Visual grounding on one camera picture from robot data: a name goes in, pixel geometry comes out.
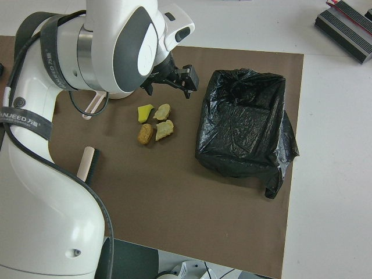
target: red cable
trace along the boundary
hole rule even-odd
[[[339,7],[337,7],[335,4],[332,4],[332,3],[329,3],[328,1],[326,2],[326,4],[329,6],[329,7],[332,7],[332,8],[335,8],[336,10],[338,10],[339,12],[343,13],[349,20],[351,20],[354,24],[358,25],[359,27],[361,27],[363,30],[367,31],[371,36],[372,36],[372,32],[369,31],[368,29],[364,28],[362,25],[360,25],[359,22],[353,20],[350,16],[348,16],[343,10],[341,10]]]

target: brown paper sheet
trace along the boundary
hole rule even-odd
[[[5,76],[12,47],[12,37],[0,37]],[[173,55],[178,66],[192,64],[199,74],[199,91],[191,99],[155,85],[153,96],[136,90],[126,99],[109,101],[101,115],[86,121],[63,92],[56,104],[51,156],[76,173],[85,146],[101,151],[92,187],[109,209],[116,238],[280,278],[292,167],[276,199],[266,199],[257,178],[222,177],[202,167],[194,157],[196,132],[213,71],[242,67],[286,77],[286,110],[296,130],[303,55],[192,47],[177,47]],[[5,77],[0,82],[3,87]],[[75,96],[85,108],[93,95]],[[171,105],[175,130],[142,146],[137,107],[149,103]]]

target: table surface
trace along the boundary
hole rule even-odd
[[[314,28],[324,0],[160,0],[194,20],[183,45],[304,53],[282,277],[370,278],[372,210],[369,139],[372,62],[359,65]],[[348,0],[360,13],[368,0]],[[69,13],[83,0],[0,2],[0,35],[15,35],[38,10]]]

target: dark green surface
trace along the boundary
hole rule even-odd
[[[158,274],[159,255],[155,249],[115,239],[112,279],[154,279]],[[106,278],[108,241],[102,248],[95,279]]]

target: crumpled plastic bag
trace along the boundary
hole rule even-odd
[[[299,156],[284,110],[285,78],[250,69],[217,70],[203,100],[195,157],[223,176],[259,177],[274,199]]]

